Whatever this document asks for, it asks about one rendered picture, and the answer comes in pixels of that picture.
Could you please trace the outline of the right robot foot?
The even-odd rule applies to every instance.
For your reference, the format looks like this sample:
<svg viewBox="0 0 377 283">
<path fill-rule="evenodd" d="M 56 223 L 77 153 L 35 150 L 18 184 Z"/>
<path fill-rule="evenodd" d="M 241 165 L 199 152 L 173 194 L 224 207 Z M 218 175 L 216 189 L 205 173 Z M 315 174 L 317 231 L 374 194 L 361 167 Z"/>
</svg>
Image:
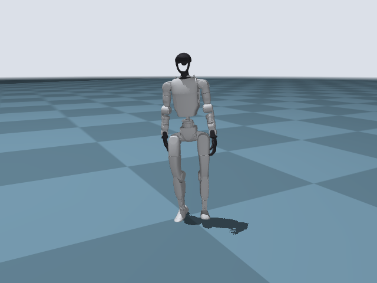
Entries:
<svg viewBox="0 0 377 283">
<path fill-rule="evenodd" d="M 178 211 L 177 216 L 175 217 L 175 222 L 181 222 L 186 217 L 187 212 L 189 211 L 188 207 L 185 205 L 185 210 L 183 211 L 183 208 Z"/>
</svg>

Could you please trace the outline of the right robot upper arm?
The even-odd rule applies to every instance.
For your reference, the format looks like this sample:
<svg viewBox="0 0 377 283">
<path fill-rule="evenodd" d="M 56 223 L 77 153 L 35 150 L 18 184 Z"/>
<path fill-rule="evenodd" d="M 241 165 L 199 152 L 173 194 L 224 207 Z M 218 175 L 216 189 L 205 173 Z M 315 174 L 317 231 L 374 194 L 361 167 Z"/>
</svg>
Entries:
<svg viewBox="0 0 377 283">
<path fill-rule="evenodd" d="M 163 90 L 163 106 L 162 106 L 162 109 L 161 109 L 161 113 L 162 114 L 171 114 L 171 107 L 170 107 L 170 103 L 171 103 L 171 82 L 172 81 L 168 81 L 168 82 L 165 82 L 162 86 L 162 90 Z"/>
</svg>

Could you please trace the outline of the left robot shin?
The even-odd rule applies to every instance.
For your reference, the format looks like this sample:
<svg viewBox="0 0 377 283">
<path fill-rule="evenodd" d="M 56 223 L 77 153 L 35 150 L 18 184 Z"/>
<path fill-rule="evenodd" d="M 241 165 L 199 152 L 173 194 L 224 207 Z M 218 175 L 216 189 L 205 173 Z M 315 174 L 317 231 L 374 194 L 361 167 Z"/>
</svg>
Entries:
<svg viewBox="0 0 377 283">
<path fill-rule="evenodd" d="M 207 200 L 209 197 L 209 177 L 207 176 L 202 178 L 200 181 L 200 195 L 202 199 L 202 211 L 207 210 Z"/>
</svg>

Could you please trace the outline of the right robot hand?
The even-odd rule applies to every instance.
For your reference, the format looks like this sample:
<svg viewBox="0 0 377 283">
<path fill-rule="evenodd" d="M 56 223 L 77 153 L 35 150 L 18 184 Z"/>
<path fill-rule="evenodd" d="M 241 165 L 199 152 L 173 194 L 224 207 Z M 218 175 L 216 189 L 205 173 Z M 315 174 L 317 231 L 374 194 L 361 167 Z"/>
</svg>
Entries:
<svg viewBox="0 0 377 283">
<path fill-rule="evenodd" d="M 163 139 L 164 145 L 168 151 L 168 142 L 167 142 L 168 135 L 166 131 L 163 132 L 163 136 L 161 138 Z"/>
</svg>

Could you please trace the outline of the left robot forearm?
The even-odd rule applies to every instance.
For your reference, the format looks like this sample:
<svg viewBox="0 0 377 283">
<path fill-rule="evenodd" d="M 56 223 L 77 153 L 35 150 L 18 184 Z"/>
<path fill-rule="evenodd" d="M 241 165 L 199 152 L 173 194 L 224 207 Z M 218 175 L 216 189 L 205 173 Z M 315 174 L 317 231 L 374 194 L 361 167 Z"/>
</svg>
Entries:
<svg viewBox="0 0 377 283">
<path fill-rule="evenodd" d="M 207 125 L 208 125 L 208 128 L 209 128 L 209 135 L 210 135 L 210 131 L 211 130 L 214 130 L 215 135 L 216 135 L 217 134 L 217 130 L 216 130 L 216 123 L 214 121 L 214 111 L 213 111 L 212 104 L 211 104 L 211 109 L 212 109 L 212 113 L 208 113 L 206 115 Z"/>
</svg>

